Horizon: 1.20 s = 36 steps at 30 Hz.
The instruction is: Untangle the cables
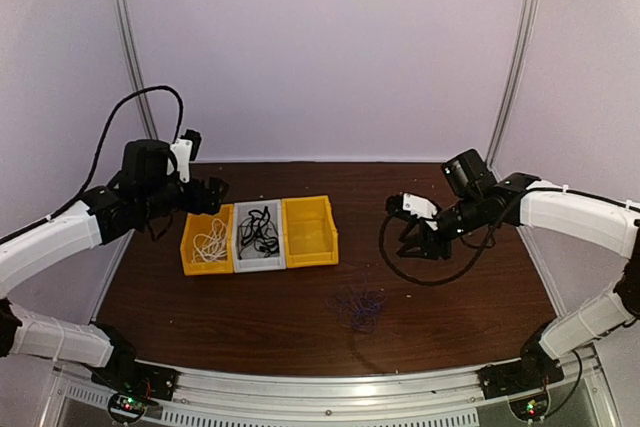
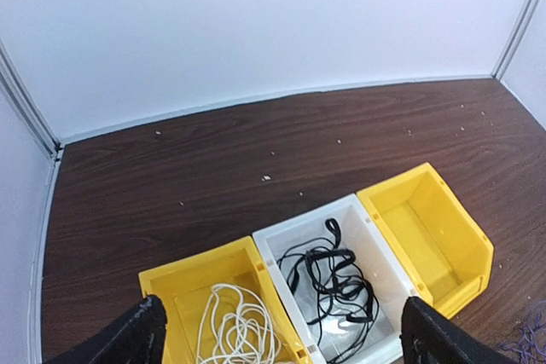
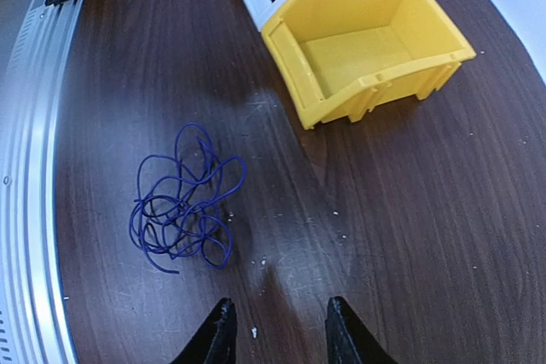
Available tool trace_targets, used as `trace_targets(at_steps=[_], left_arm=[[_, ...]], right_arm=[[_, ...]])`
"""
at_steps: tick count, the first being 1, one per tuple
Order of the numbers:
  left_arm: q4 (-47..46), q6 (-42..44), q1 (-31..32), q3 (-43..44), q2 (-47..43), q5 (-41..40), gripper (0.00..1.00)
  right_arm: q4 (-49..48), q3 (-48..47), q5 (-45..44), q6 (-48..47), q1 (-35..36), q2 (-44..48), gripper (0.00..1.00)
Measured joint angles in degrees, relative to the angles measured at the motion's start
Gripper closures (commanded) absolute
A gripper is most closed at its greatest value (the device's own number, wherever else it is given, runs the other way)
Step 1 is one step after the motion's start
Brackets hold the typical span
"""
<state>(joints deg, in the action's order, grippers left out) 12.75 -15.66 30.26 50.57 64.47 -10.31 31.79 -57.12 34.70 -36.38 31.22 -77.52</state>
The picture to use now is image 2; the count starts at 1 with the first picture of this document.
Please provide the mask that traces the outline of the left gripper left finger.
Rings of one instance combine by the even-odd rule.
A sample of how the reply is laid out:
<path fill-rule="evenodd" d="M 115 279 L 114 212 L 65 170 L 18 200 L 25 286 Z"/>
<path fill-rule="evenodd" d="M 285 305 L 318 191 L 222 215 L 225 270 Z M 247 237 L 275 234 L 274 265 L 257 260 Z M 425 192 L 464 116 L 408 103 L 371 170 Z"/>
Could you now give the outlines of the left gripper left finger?
<path fill-rule="evenodd" d="M 166 343 L 166 310 L 146 296 L 81 344 L 49 363 L 161 363 Z"/>

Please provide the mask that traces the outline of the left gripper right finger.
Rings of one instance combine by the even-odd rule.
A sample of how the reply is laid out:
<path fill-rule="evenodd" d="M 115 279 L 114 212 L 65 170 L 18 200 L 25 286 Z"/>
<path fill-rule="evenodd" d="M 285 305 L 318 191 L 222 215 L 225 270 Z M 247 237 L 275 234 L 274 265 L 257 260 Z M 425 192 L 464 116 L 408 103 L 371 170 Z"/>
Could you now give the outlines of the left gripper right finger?
<path fill-rule="evenodd" d="M 510 363 L 443 317 L 419 297 L 406 300 L 401 318 L 405 363 Z"/>

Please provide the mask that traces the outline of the yellow bin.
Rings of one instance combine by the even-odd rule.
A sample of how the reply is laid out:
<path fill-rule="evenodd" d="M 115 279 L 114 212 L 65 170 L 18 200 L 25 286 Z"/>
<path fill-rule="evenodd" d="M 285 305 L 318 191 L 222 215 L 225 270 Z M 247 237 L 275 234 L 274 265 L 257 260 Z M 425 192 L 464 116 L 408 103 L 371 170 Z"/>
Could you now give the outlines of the yellow bin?
<path fill-rule="evenodd" d="M 138 275 L 166 310 L 164 363 L 309 363 L 249 236 Z"/>
<path fill-rule="evenodd" d="M 487 288 L 494 246 L 429 163 L 357 192 L 418 294 L 451 319 Z"/>

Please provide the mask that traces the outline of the white translucent bin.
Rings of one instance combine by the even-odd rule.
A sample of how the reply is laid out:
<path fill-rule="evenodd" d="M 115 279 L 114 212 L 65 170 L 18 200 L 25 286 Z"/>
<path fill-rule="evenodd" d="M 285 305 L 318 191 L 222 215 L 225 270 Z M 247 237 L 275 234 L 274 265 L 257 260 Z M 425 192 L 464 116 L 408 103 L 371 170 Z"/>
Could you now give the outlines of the white translucent bin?
<path fill-rule="evenodd" d="M 393 363 L 415 287 L 355 194 L 253 233 L 313 363 Z"/>

